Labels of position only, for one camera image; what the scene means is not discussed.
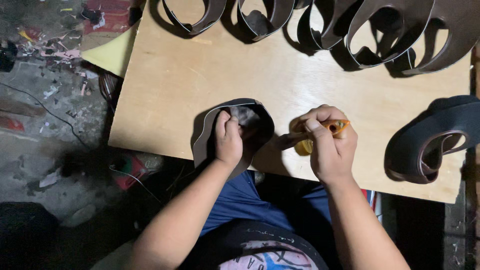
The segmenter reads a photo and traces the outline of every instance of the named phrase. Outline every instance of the graphic t-shirt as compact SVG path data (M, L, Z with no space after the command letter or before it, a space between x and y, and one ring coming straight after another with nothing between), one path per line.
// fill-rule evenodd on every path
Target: graphic t-shirt
M180 269L326 270L328 267L305 239L259 221L235 220L201 237Z

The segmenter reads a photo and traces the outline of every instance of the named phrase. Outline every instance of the fingernail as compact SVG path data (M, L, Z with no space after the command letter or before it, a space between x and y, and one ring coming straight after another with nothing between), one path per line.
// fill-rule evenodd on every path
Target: fingernail
M315 119L308 119L307 122L305 122L305 126L308 129L308 131L312 131L320 126L320 123L315 120Z

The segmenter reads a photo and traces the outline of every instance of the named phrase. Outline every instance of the hand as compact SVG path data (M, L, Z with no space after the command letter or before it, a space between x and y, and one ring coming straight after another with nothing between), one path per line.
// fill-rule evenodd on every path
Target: hand
M352 125L332 136L331 132L320 124L332 119L347 118L339 109L324 104L300 116L297 124L297 126L303 126L313 141L310 165L327 189L354 181L352 163L358 139Z
M224 162L230 169L235 168L242 157L243 144L240 138L241 127L235 116L221 111L216 119L215 147L216 159Z

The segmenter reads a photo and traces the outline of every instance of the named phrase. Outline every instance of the person's left hand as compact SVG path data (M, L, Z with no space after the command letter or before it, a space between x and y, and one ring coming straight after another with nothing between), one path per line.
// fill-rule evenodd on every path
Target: person's left hand
M215 126L216 159L231 169L237 166L242 157L243 144L240 132L239 120L235 116L230 116L224 110L218 114Z

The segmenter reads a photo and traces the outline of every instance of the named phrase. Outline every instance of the person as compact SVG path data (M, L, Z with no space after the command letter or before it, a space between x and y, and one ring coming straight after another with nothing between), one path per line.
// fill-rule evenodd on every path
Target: person
M226 182L242 157L241 127L220 112L216 158L146 227L134 244L133 267L409 269L353 178L356 132L350 125L333 137L320 124L330 119L346 116L322 105L299 118L321 184L285 211L259 198L251 171Z

